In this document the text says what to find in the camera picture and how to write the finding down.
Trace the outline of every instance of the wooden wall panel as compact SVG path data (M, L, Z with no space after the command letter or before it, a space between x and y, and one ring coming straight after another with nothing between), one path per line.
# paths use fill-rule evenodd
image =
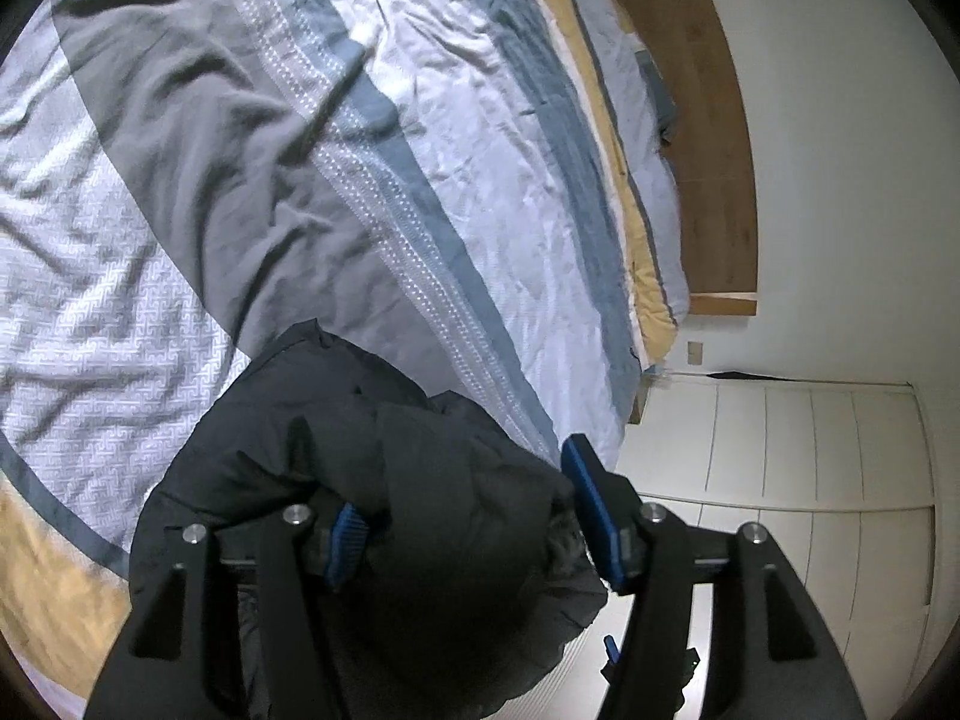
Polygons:
M757 194L736 69L713 0L620 0L677 103L664 150L680 189L691 293L757 291ZM698 313L717 311L716 304Z
M717 388L686 381L651 386L640 425L628 425L617 462L640 493L704 494L713 444Z
M870 504L933 495L930 461L917 401L898 392L856 392L853 408L863 458L864 499Z
M817 501L863 502L860 435L853 413L853 393L811 391L817 445Z
M856 592L860 514L815 512L810 539L806 589L833 637L843 646Z
M884 624L853 626L846 661L867 720L888 720L904 702L926 625L926 610Z
M738 509L734 506L704 506L700 514L700 527L724 533L736 533L744 522L756 522L758 509Z
M861 514L854 622L929 605L932 539L930 509Z
M809 389L766 388L767 469L765 500L791 506L817 499L817 442Z
M786 559L806 582L813 540L813 512L760 512L760 522L770 529Z
M757 500L766 467L766 391L762 386L718 386L707 496Z

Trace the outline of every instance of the white wall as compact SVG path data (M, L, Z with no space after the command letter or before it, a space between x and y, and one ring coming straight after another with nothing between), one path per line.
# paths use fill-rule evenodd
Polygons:
M714 0L750 128L760 304L667 360L947 383L960 364L960 83L906 0Z

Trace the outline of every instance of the wrinkled bedsheet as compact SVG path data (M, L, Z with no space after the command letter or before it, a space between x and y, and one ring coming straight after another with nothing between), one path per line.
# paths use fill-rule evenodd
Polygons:
M688 296L672 179L617 126L652 102L638 71L613 83L635 68L610 18L37 9L0 68L0 632L64 716L127 613L144 500L294 322L469 396L546 461L583 432L616 462Z

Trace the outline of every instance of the black jacket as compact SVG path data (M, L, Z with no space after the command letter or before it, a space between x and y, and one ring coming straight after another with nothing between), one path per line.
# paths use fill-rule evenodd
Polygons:
M356 720L490 714L556 666L606 602L559 471L472 401L428 398L304 322L237 378L147 499L133 603L165 526L232 525L318 485L373 527L359 576L317 599ZM305 569L322 573L311 557L304 547ZM248 700L266 717L255 598L241 597L240 616Z

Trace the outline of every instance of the yellow stripe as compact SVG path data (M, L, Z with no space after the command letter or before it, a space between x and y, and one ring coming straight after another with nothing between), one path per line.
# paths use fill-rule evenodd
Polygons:
M627 160L607 109L601 81L593 64L593 57L580 28L573 0L544 0L553 15L563 40L568 46L577 73L587 90L587 104L605 151L613 175L613 189L622 208L627 238L627 269L631 276L640 333L647 355L652 362L662 360L677 335L677 328L664 302L661 284L656 278L656 266L647 238L647 229L628 180Z
M90 562L0 474L0 632L86 699L130 610L126 583Z

